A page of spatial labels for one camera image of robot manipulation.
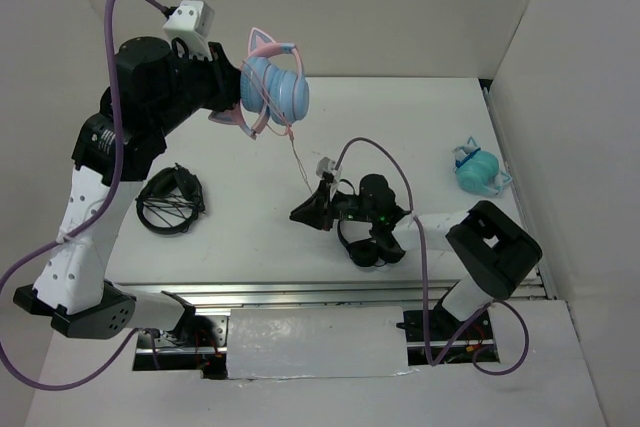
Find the pink blue cat-ear headphones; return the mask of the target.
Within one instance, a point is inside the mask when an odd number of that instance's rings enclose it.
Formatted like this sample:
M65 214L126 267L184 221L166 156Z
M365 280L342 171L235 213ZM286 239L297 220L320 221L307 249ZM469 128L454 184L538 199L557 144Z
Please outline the pink blue cat-ear headphones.
M254 139L274 122L289 130L309 110L309 84L294 43L278 42L254 27L240 67L240 97L226 112L212 112L212 122L236 126Z

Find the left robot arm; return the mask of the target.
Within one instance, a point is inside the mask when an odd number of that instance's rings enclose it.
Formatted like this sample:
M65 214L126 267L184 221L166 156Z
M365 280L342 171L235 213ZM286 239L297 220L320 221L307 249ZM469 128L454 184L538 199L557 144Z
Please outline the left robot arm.
M14 303L50 318L67 338L110 339L125 328L160 330L182 346L196 334L196 309L175 294L129 292L105 277L124 217L166 138L200 109L223 112L239 99L240 71L222 45L208 56L183 40L137 37L110 58L117 86L79 132L72 187L58 240L38 279Z

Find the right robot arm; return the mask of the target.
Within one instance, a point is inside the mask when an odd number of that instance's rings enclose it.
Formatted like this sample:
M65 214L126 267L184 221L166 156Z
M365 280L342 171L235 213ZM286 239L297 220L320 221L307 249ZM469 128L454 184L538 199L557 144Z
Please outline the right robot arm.
M289 219L316 230L334 229L356 266L396 264L414 249L423 261L430 250L457 256L466 274L438 302L435 315L446 338L461 336L480 308L508 300L543 256L537 241L490 201L467 211L417 217L397 204L380 174L366 175L349 194L334 184L334 176L324 173Z

